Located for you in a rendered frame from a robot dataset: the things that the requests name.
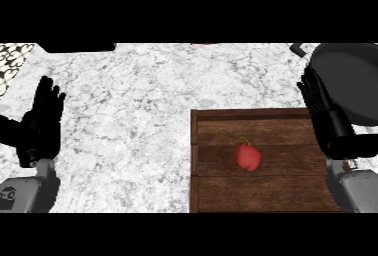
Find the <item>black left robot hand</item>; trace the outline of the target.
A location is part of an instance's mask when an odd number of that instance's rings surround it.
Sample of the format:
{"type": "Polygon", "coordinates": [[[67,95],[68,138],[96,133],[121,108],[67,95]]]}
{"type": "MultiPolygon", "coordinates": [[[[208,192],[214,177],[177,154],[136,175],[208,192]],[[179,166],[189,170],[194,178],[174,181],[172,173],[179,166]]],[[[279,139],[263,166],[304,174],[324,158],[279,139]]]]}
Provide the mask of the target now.
{"type": "Polygon", "coordinates": [[[19,166],[31,168],[40,159],[53,159],[61,151],[61,118],[67,94],[43,76],[33,108],[16,121],[0,115],[0,144],[16,149],[19,166]]]}

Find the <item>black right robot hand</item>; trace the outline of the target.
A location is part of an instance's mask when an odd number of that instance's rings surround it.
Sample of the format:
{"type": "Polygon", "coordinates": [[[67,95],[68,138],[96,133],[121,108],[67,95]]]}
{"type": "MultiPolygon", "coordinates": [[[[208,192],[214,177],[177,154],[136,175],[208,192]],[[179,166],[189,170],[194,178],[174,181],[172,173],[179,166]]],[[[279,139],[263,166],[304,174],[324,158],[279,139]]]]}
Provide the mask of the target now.
{"type": "Polygon", "coordinates": [[[297,83],[309,109],[319,148],[334,160],[378,155],[378,134],[358,134],[341,107],[334,103],[316,70],[307,67],[297,83]]]}

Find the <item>red bell pepper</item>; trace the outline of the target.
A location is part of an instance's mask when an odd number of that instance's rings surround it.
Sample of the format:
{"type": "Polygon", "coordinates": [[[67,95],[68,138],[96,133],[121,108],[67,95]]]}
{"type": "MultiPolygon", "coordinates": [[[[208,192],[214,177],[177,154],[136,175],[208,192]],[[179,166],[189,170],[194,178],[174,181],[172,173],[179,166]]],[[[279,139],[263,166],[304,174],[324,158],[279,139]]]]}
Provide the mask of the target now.
{"type": "Polygon", "coordinates": [[[234,163],[248,172],[253,172],[262,161],[262,153],[253,147],[250,140],[242,137],[234,150],[234,163]]]}

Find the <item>brown wooden tray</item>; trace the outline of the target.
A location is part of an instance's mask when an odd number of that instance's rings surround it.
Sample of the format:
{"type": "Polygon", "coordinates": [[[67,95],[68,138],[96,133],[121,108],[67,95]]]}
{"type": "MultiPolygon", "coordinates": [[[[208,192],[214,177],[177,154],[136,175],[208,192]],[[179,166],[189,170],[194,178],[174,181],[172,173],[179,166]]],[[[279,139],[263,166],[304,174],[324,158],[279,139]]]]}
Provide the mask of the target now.
{"type": "Polygon", "coordinates": [[[340,211],[327,188],[327,158],[304,108],[191,111],[191,210],[198,213],[340,211]],[[262,153],[250,172],[236,143],[262,153]]]}

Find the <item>black and white patterned object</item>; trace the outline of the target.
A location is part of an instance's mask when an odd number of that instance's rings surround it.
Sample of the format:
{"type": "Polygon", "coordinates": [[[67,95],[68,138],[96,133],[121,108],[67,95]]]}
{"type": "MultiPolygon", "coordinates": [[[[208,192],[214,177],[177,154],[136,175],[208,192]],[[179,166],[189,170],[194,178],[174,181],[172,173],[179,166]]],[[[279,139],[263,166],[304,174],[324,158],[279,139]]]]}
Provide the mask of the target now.
{"type": "Polygon", "coordinates": [[[0,43],[0,97],[6,94],[33,49],[33,43],[0,43]]]}

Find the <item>black appliance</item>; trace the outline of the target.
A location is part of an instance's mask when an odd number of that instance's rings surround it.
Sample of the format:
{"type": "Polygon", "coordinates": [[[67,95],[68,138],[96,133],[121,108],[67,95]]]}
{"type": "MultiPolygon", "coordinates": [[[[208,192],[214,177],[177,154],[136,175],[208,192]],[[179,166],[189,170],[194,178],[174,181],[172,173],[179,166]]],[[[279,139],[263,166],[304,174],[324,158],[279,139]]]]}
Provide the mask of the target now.
{"type": "Polygon", "coordinates": [[[115,43],[40,43],[49,53],[107,52],[115,50],[115,43]]]}

